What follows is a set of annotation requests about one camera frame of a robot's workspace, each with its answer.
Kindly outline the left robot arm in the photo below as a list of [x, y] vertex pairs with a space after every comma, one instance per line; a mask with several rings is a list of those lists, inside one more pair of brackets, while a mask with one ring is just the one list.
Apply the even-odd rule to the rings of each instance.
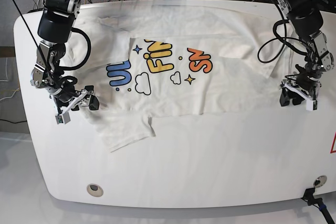
[[281, 19], [273, 26], [275, 39], [284, 47], [304, 56], [305, 66], [296, 65], [296, 74], [282, 80], [281, 106], [300, 105], [314, 111], [318, 106], [318, 94], [323, 73], [332, 70], [335, 60], [327, 48], [326, 35], [321, 31], [323, 18], [319, 6], [335, 12], [335, 0], [270, 0]]

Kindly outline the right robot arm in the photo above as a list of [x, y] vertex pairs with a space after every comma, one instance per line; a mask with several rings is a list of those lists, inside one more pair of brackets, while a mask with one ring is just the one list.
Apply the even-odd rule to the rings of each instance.
[[[77, 111], [86, 106], [91, 111], [99, 109], [94, 87], [76, 90], [77, 78], [66, 76], [66, 71], [75, 71], [84, 66], [91, 54], [91, 41], [81, 29], [74, 28], [82, 0], [43, 0], [43, 13], [37, 34], [42, 39], [37, 47], [37, 61], [32, 71], [31, 84], [37, 89], [48, 90], [55, 102], [57, 116], [69, 110]], [[87, 52], [79, 64], [61, 66], [66, 53], [66, 42], [72, 33], [80, 34], [87, 43]]]

